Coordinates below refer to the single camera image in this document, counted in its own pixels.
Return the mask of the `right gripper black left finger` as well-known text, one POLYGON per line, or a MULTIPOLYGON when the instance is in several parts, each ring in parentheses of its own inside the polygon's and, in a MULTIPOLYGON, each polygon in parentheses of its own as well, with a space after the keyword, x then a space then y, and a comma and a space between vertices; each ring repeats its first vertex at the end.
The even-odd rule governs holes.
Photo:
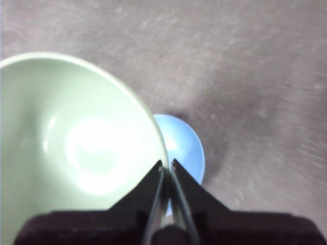
POLYGON ((27 220, 14 244, 141 244, 164 180, 161 161, 107 210, 55 211, 27 220))

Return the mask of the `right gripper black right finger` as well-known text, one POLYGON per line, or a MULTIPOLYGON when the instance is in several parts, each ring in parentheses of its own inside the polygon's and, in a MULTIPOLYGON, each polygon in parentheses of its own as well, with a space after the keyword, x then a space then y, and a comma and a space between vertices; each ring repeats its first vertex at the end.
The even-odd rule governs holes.
POLYGON ((182 214, 199 244, 324 244, 308 218, 288 213, 235 211, 202 188, 177 161, 172 181, 182 214))

